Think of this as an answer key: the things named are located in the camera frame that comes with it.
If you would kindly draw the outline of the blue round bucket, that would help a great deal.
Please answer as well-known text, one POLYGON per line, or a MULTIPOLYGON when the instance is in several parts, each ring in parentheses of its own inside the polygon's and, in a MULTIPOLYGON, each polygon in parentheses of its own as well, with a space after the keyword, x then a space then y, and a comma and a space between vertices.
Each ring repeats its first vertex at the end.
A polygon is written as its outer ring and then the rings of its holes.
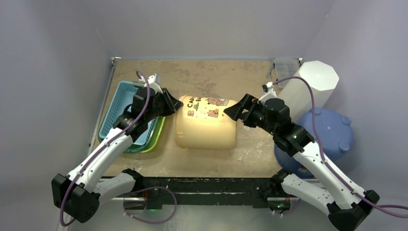
MULTIPOLYGON (((354 142, 351 119, 334 110, 315 108, 316 129, 323 143, 323 151, 333 162, 342 158, 354 142)), ((286 152, 274 147, 279 165, 302 179, 314 178, 313 174, 286 152)))

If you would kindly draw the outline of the cream printed bucket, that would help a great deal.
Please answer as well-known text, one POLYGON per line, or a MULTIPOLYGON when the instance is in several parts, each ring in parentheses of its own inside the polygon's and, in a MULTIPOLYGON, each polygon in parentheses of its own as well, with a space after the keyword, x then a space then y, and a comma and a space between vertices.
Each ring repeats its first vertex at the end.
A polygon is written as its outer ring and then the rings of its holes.
POLYGON ((183 95, 175 114, 176 145, 183 149, 231 150, 236 147, 236 121, 224 109, 237 102, 230 99, 183 95))

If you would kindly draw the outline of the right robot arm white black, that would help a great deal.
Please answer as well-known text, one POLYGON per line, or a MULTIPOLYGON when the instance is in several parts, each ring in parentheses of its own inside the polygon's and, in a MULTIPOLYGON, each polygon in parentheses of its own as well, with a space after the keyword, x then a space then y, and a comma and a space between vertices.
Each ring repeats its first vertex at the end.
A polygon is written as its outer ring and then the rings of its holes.
POLYGON ((247 127, 259 127, 271 134, 278 148, 306 167, 322 184, 318 187, 283 169, 271 178, 274 195, 290 194, 313 205, 339 231, 354 231, 379 201, 374 190, 366 191, 355 184, 320 151, 314 137, 292 121, 290 109, 282 99, 261 102, 246 94, 223 112, 234 121, 240 119, 247 127))

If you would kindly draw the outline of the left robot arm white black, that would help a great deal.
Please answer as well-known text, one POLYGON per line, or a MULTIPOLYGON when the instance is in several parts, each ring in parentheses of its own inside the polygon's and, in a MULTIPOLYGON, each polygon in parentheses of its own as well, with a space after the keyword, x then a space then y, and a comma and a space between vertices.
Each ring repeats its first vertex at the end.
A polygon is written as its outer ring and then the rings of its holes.
POLYGON ((183 102, 174 98, 166 88, 146 86, 133 96, 132 103, 113 123, 104 141, 68 174, 57 174, 51 181, 54 205, 60 210, 60 225, 74 221, 85 223, 96 213, 101 203, 128 193, 137 197, 149 190, 164 190, 177 205, 175 194, 166 187, 144 187, 143 176, 126 169, 118 176, 99 182, 117 157, 143 134, 151 120, 175 114, 183 102))

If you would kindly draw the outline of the white octagonal large container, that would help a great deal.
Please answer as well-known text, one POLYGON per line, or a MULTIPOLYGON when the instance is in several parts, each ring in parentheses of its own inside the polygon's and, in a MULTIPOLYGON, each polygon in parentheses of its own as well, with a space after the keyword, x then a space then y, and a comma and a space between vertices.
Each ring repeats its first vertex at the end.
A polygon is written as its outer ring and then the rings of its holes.
POLYGON ((294 76, 301 80, 290 79, 278 93, 278 98, 290 108, 294 121, 312 108, 309 89, 313 92, 315 107, 322 108, 339 82, 334 68, 321 61, 303 63, 294 76))

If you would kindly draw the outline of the lime green tray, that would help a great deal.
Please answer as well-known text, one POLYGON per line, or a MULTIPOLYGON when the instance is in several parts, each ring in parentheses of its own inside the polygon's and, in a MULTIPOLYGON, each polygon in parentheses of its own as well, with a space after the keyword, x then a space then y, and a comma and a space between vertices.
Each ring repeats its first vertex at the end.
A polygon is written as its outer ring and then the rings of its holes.
POLYGON ((149 103, 143 116, 139 120, 148 122, 147 141, 140 147, 139 153, 147 153, 152 151, 158 144, 160 135, 162 133, 165 118, 162 116, 164 109, 164 98, 161 93, 155 93, 153 89, 150 90, 149 103))

